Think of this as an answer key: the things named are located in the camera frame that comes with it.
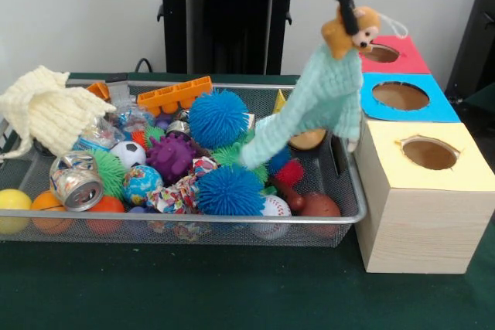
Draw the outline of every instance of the yellow ball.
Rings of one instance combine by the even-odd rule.
[[[18,189],[3,189],[0,191],[0,209],[29,210],[31,199]],[[0,234],[21,232],[29,223],[29,218],[3,216],[0,218]]]

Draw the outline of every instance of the red pom pom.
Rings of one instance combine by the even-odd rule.
[[[134,131],[132,132],[131,137],[134,142],[136,142],[138,145],[141,145],[141,147],[143,147],[145,151],[148,151],[148,147],[146,146],[144,131]]]
[[[304,168],[296,158],[293,158],[290,162],[285,164],[284,167],[275,174],[277,180],[284,182],[290,187],[294,187],[298,184],[303,176]]]

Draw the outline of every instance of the knitted yellow cloth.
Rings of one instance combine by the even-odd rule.
[[[0,96],[0,114],[21,138],[20,146],[0,155],[24,155],[36,138],[54,155],[69,151],[86,126],[115,107],[84,88],[65,88],[69,73],[55,73],[44,66],[20,77]]]

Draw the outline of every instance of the white wall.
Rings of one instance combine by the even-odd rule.
[[[0,0],[0,91],[44,64],[52,70],[129,71],[146,56],[165,69],[162,0]],[[408,26],[441,85],[449,78],[473,0],[356,0]],[[283,73],[300,73],[320,43],[333,0],[292,0]]]

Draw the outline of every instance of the purple spiky ball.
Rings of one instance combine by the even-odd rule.
[[[172,185],[187,175],[196,154],[190,141],[175,134],[160,137],[160,142],[154,138],[150,141],[152,147],[146,152],[146,164],[160,173],[165,184]]]

